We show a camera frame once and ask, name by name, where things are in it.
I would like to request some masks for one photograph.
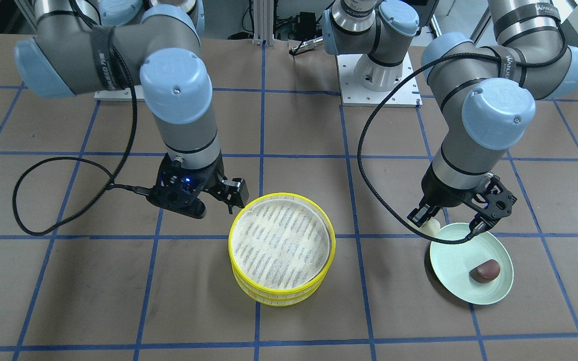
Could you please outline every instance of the yellow steamer basket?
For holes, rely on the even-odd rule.
[[[242,290],[269,306],[291,306],[321,285],[336,251],[323,210],[296,194],[249,203],[229,233],[229,258]]]

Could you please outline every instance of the robotic arm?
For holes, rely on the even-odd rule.
[[[99,23],[98,10],[90,2],[76,3]],[[154,187],[136,193],[155,206],[196,219],[206,214],[200,192],[226,203],[230,212],[234,206],[244,207],[248,198],[244,179],[228,180],[224,175],[213,87],[188,14],[179,7],[157,5],[138,25],[90,30],[67,0],[37,1],[35,12],[37,36],[16,45],[15,59],[25,84],[36,94],[63,98],[126,88],[114,47],[131,78],[142,84],[167,155]]]
[[[440,57],[493,55],[499,64],[479,59],[450,60],[426,71],[426,80],[449,131],[422,179],[423,197],[408,219],[417,226],[443,207],[461,203],[477,211],[472,233],[491,229],[511,214],[516,197],[489,173],[518,142],[535,113],[534,99],[567,95],[578,88],[578,48],[542,66],[563,48],[559,13],[542,0],[489,0],[498,46],[477,48],[460,33],[435,39],[422,64]],[[537,64],[517,66],[519,62]]]
[[[323,13],[323,39],[327,53],[363,54],[356,81],[386,92],[402,80],[401,63],[419,18],[405,2],[376,3],[336,0]],[[448,60],[425,71],[449,131],[422,178],[419,207],[408,215],[418,227],[443,207],[461,204],[477,212],[472,236],[510,215],[516,197],[491,169],[522,137],[534,117],[535,99],[578,88],[578,48],[566,48],[558,61],[547,64],[564,47],[559,13],[549,0],[489,0],[489,8],[499,45],[477,48],[465,35],[449,33],[422,55],[422,64],[463,53],[500,61]],[[517,66],[523,63],[532,66]]]
[[[390,91],[403,75],[403,59],[416,35],[419,17],[400,0],[336,0],[323,13],[325,51],[363,54],[356,82],[376,92]]]

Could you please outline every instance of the light green plate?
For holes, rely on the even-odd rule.
[[[437,237],[459,240],[470,232],[465,223],[448,224]],[[493,304],[501,301],[512,288],[514,268],[510,255],[495,236],[481,233],[459,245],[432,242],[429,260],[443,286],[456,297],[473,304]],[[488,260],[496,260],[501,273],[489,283],[479,283],[470,277],[470,271]]]

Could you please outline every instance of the light blue joint cap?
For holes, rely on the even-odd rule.
[[[213,86],[204,62],[182,48],[158,50],[139,70],[144,101],[154,115],[171,124],[192,123],[211,105]]]
[[[385,0],[378,7],[378,13],[389,27],[406,37],[414,37],[418,32],[418,13],[400,0]]]
[[[15,63],[24,83],[44,98],[75,96],[42,53],[34,38],[19,41],[15,46]]]
[[[135,18],[140,9],[141,0],[102,0],[99,2],[101,24],[105,27],[121,27]]]
[[[334,37],[333,24],[331,23],[331,10],[323,11],[323,39],[325,41],[325,51],[329,55],[340,55],[338,47],[336,46],[336,38]]]
[[[198,41],[200,41],[200,35],[198,35],[198,31],[193,25],[193,20],[191,20],[191,18],[179,7],[175,7],[169,4],[156,5],[144,13],[144,16],[142,16],[142,23],[144,23],[148,18],[151,18],[151,16],[156,15],[170,16],[171,18],[178,19],[179,21],[185,23],[187,27],[193,30],[195,36],[198,38]]]
[[[575,46],[569,46],[568,48],[572,54],[568,73],[566,73],[566,76],[557,89],[555,89],[552,94],[546,96],[546,98],[560,98],[578,89],[578,48]]]
[[[467,43],[468,41],[474,44],[474,42],[470,40],[470,38],[466,37],[466,35],[463,33],[452,32],[443,34],[440,37],[434,39],[429,45],[427,45],[427,48],[425,48],[425,51],[422,53],[422,56],[420,57],[420,64],[424,66],[425,64],[429,64],[436,59],[440,59],[441,57],[443,57],[443,55],[447,54],[447,52],[452,50],[454,47],[463,43]],[[425,74],[426,82],[427,78],[429,77],[429,73],[431,73],[432,69],[434,69],[434,67],[431,67],[426,71],[423,71],[423,73]]]
[[[505,150],[518,142],[536,112],[527,89],[504,78],[484,80],[463,103],[463,126],[481,146]]]

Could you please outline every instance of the mesh cloth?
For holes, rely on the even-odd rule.
[[[239,269],[258,285],[289,290],[312,280],[331,248],[327,226],[308,206],[289,199],[255,204],[238,220],[231,237]]]

